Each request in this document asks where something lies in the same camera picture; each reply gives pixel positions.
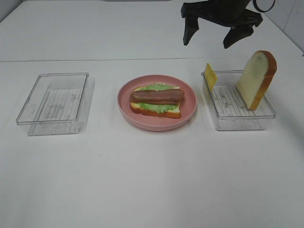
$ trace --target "toast slice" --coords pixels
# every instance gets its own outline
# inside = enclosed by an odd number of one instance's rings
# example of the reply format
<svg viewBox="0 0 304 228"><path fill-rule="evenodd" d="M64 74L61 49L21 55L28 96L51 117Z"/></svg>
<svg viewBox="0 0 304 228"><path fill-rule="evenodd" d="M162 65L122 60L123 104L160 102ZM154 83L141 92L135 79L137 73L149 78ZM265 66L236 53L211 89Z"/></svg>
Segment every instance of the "toast slice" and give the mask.
<svg viewBox="0 0 304 228"><path fill-rule="evenodd" d="M140 90L141 88L143 88L143 86L134 89L134 91ZM130 108L134 113L137 113L137 114L143 114L143 115L149 115L149 116L164 116L164 117L168 117L168 118L180 118L180 116L181 116L180 103L181 102L179 102L176 105L175 109L168 110L168 111L162 112L162 113L144 109L141 107L141 105L139 103L134 103L134 102L130 102Z"/></svg>
<svg viewBox="0 0 304 228"><path fill-rule="evenodd" d="M276 73L276 59L269 51L257 51L236 83L247 109L256 110Z"/></svg>

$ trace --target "white table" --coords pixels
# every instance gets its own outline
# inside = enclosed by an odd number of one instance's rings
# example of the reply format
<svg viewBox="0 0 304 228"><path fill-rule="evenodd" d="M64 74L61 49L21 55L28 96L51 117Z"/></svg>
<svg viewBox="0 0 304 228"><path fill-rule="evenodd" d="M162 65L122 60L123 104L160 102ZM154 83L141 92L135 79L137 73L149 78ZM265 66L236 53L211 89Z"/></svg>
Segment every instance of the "white table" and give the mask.
<svg viewBox="0 0 304 228"><path fill-rule="evenodd" d="M303 54L265 15L252 36L228 49L222 42L230 28L199 19L199 31L184 46L183 2L26 1L0 23L0 61Z"/></svg>
<svg viewBox="0 0 304 228"><path fill-rule="evenodd" d="M201 90L207 62L244 58L0 63L0 227L302 228L304 64L278 57L267 92L277 118L264 131L218 132ZM89 72L88 126L74 135L27 136L15 119L41 73ZM135 77L190 84L193 118L168 132L127 123L116 95Z"/></svg>

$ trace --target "yellow cheese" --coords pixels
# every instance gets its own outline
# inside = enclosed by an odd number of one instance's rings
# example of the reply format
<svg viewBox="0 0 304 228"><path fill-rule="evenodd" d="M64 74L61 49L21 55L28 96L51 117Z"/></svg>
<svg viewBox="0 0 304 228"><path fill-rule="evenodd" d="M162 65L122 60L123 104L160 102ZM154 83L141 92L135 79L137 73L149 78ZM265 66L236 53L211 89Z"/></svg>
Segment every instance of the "yellow cheese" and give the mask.
<svg viewBox="0 0 304 228"><path fill-rule="evenodd" d="M209 90L211 91L213 86L215 85L215 83L218 80L217 75L214 73L214 71L212 70L211 66L209 63L207 63L206 68L205 68L205 79L208 85Z"/></svg>

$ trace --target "plastic container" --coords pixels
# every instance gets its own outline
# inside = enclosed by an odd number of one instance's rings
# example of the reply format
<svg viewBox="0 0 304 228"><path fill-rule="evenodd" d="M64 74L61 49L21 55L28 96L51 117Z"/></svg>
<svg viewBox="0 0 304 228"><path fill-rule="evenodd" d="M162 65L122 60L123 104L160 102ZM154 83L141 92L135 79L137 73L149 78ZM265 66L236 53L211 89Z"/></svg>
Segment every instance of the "plastic container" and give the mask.
<svg viewBox="0 0 304 228"><path fill-rule="evenodd" d="M88 73L38 76L17 125L28 135L78 133L86 126L94 85Z"/></svg>
<svg viewBox="0 0 304 228"><path fill-rule="evenodd" d="M256 110L247 109L235 86L243 71L215 71L215 73L218 81L212 91L207 86L204 72L202 73L203 93L215 128L219 131L266 129L276 117L276 113L265 96Z"/></svg>

